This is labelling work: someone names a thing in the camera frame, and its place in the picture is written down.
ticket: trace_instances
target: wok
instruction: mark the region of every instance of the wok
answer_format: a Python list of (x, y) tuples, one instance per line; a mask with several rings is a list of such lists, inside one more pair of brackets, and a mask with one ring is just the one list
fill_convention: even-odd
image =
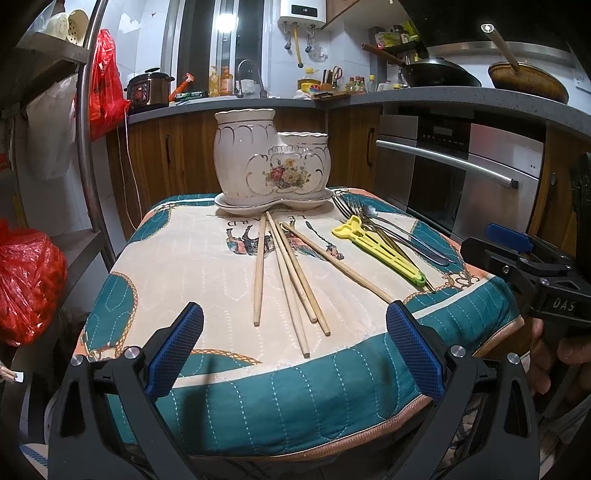
[(508, 60), (488, 67), (488, 75), (495, 88), (529, 93), (560, 103), (569, 102), (569, 93), (564, 85), (544, 70), (518, 61), (494, 25), (483, 24), (480, 28)]
[(466, 86), (480, 87), (482, 84), (471, 73), (458, 64), (444, 59), (422, 59), (406, 64), (394, 55), (364, 43), (361, 48), (389, 63), (402, 68), (402, 75), (411, 87)]

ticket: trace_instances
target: yellow plastic tongs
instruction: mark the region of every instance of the yellow plastic tongs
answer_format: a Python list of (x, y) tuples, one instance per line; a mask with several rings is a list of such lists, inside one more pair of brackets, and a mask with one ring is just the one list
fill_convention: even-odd
[(361, 219), (358, 216), (353, 215), (343, 225), (333, 228), (332, 233), (338, 238), (351, 240), (355, 245), (381, 260), (418, 287), (425, 285), (425, 275), (396, 250), (387, 245), (377, 233), (363, 230)]

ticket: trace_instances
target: ceramic saucer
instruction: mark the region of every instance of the ceramic saucer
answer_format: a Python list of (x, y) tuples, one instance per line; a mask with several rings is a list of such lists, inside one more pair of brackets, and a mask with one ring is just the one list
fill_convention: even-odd
[(294, 210), (311, 210), (312, 208), (316, 208), (322, 205), (324, 202), (327, 202), (333, 196), (333, 192), (330, 189), (324, 189), (323, 193), (324, 195), (322, 195), (320, 198), (313, 200), (276, 199), (271, 202), (261, 203), (260, 205), (253, 206), (230, 205), (226, 201), (225, 195), (220, 193), (213, 199), (213, 203), (215, 203), (219, 209), (222, 209), (224, 212), (228, 212), (231, 215), (252, 216), (258, 215), (265, 210), (268, 210), (272, 206), (279, 204), (293, 208)]

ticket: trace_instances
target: white water heater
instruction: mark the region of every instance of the white water heater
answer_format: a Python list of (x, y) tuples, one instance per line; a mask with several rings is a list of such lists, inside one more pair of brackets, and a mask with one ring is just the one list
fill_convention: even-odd
[(304, 27), (316, 28), (326, 24), (326, 0), (281, 0), (279, 25), (294, 22)]

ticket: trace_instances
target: oven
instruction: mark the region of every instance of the oven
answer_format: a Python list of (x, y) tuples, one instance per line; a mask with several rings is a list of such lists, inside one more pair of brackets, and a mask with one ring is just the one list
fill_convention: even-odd
[(457, 242), (525, 232), (544, 144), (464, 119), (382, 115), (374, 193)]

